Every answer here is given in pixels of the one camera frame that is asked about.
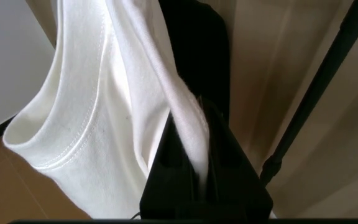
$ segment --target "black cloth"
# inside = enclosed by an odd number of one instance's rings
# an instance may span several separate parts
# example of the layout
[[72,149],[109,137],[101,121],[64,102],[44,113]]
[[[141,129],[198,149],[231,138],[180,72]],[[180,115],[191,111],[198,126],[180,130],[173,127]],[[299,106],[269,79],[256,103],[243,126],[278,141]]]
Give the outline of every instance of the black cloth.
[[229,120],[230,52],[222,17],[195,0],[159,0],[179,76]]

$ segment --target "white garment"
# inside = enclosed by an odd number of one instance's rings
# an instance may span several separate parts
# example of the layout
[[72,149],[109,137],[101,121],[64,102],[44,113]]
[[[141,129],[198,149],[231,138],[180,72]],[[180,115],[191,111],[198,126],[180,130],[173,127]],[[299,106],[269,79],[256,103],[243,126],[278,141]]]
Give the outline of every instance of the white garment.
[[205,183],[209,132],[157,0],[58,2],[55,58],[3,141],[92,218],[129,218],[171,111]]

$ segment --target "beige curtain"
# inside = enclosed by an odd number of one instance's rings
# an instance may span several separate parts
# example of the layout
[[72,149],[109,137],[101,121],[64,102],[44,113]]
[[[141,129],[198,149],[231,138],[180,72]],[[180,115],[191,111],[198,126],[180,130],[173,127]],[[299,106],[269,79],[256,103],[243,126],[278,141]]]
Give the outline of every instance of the beige curtain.
[[[200,1],[226,21],[232,49],[230,127],[259,172],[352,1]],[[52,11],[43,0],[27,2],[54,43]],[[268,191],[278,218],[358,217],[358,41]]]

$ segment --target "brown floor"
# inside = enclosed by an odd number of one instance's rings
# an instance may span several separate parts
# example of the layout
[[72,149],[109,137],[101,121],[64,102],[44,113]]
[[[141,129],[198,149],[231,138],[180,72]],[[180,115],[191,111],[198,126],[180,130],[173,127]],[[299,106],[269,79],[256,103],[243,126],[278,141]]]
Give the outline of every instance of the brown floor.
[[0,223],[17,219],[85,219],[46,176],[6,149],[0,140]]

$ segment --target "white wall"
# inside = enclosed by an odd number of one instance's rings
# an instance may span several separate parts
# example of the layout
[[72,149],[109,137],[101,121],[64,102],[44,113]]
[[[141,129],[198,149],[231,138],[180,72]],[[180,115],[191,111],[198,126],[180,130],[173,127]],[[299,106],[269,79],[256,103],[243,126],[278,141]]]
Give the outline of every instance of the white wall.
[[41,87],[54,49],[24,0],[0,0],[0,124]]

